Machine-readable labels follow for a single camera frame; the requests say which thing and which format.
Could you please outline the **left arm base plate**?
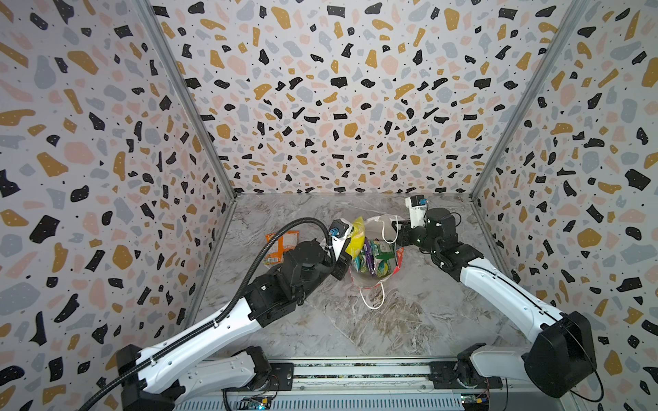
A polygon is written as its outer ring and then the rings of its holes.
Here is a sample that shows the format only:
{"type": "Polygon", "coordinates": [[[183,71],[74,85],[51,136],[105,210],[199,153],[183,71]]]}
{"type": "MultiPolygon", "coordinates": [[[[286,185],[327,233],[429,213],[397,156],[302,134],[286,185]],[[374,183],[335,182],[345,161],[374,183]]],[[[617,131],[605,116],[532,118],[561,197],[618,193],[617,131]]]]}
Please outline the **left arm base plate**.
{"type": "Polygon", "coordinates": [[[268,375],[258,374],[246,385],[229,388],[228,392],[291,391],[295,375],[294,363],[274,362],[270,366],[268,375]]]}

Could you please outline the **orange fruit candy packet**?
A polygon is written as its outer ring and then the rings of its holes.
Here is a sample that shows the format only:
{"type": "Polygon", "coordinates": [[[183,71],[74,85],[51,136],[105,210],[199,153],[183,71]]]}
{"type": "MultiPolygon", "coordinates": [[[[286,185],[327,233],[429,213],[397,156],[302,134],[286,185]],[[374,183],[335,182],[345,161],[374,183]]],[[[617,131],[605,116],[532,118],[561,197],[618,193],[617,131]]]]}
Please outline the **orange fruit candy packet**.
{"type": "Polygon", "coordinates": [[[277,265],[283,262],[284,253],[293,250],[299,241],[298,231],[287,231],[270,247],[263,260],[264,265],[277,265]]]}

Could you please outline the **purple candy packet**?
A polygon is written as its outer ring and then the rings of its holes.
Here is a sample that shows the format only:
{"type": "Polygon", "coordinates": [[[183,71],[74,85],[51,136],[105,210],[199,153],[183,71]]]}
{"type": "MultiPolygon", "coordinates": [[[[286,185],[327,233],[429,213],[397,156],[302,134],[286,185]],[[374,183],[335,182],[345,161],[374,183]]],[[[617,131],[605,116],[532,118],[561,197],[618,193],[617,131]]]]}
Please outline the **purple candy packet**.
{"type": "Polygon", "coordinates": [[[371,241],[366,239],[364,246],[363,246],[363,251],[362,251],[362,256],[363,256],[363,261],[364,261],[364,266],[365,270],[373,277],[376,276],[376,267],[375,267],[375,257],[373,254],[373,249],[371,245],[371,241]]]}

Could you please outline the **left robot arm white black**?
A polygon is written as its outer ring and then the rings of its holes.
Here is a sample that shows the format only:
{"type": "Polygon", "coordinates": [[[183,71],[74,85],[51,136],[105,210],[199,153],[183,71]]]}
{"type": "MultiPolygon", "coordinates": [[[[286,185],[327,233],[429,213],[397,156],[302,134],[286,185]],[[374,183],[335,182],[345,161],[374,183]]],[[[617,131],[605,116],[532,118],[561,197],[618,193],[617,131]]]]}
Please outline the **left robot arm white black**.
{"type": "Polygon", "coordinates": [[[343,279],[351,263],[348,245],[335,239],[332,256],[318,241],[303,241],[249,284],[229,313],[219,310],[161,344],[121,349],[123,409],[173,410],[213,391],[265,385],[272,366],[261,347],[249,346],[220,360],[212,354],[293,313],[328,277],[343,279]]]}

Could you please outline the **yellow-green snack packet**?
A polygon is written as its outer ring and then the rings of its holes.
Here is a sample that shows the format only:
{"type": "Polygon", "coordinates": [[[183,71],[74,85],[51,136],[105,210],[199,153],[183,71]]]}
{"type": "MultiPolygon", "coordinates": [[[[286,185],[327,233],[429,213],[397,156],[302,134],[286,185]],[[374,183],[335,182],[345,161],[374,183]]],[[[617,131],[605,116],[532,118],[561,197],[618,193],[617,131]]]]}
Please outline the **yellow-green snack packet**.
{"type": "Polygon", "coordinates": [[[365,222],[362,217],[358,217],[352,223],[352,231],[349,234],[349,244],[345,251],[351,258],[356,259],[363,250],[365,245],[365,222]]]}

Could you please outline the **red paper gift bag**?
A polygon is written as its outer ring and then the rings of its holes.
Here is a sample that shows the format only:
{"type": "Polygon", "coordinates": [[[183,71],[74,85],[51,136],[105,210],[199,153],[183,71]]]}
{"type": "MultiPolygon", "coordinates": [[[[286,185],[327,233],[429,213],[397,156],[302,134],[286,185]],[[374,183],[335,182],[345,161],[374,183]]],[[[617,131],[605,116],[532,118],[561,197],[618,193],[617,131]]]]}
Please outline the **red paper gift bag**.
{"type": "Polygon", "coordinates": [[[368,219],[358,217],[352,223],[351,243],[347,248],[352,258],[351,280],[364,305],[378,310],[386,300],[385,282],[401,269],[404,248],[397,240],[398,225],[404,223],[404,219],[383,214],[368,219]]]}

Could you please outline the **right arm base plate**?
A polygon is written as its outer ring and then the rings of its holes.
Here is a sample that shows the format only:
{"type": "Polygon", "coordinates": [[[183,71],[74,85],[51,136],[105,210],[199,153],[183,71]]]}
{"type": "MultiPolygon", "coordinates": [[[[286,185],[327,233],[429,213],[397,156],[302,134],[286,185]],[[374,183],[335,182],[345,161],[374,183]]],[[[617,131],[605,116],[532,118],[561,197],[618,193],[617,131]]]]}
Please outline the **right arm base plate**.
{"type": "Polygon", "coordinates": [[[482,377],[465,361],[431,361],[428,379],[435,390],[485,390],[503,389],[499,377],[482,377]]]}

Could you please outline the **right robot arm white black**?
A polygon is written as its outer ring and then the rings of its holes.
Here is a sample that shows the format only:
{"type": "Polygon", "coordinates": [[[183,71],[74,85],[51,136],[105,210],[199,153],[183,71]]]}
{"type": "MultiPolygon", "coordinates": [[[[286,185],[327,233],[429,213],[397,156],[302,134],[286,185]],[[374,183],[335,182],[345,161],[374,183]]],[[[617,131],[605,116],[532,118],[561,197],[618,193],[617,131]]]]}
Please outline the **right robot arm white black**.
{"type": "Polygon", "coordinates": [[[453,371],[462,386],[476,388],[487,378],[529,381],[543,394],[561,398],[597,373],[589,320],[564,313],[533,296],[498,270],[483,253],[459,241],[454,216],[444,208],[412,212],[395,220],[395,243],[416,246],[456,282],[476,291],[524,334],[517,348],[474,344],[459,353],[453,371]]]}

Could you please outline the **green yellow candy packet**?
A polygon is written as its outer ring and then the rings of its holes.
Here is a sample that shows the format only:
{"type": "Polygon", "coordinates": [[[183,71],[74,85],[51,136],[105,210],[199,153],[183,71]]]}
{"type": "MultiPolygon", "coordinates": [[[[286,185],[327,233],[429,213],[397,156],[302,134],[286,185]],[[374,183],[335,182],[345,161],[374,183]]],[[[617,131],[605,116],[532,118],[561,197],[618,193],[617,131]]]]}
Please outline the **green yellow candy packet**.
{"type": "Polygon", "coordinates": [[[352,260],[352,268],[355,272],[370,274],[367,259],[362,254],[352,260]]]}

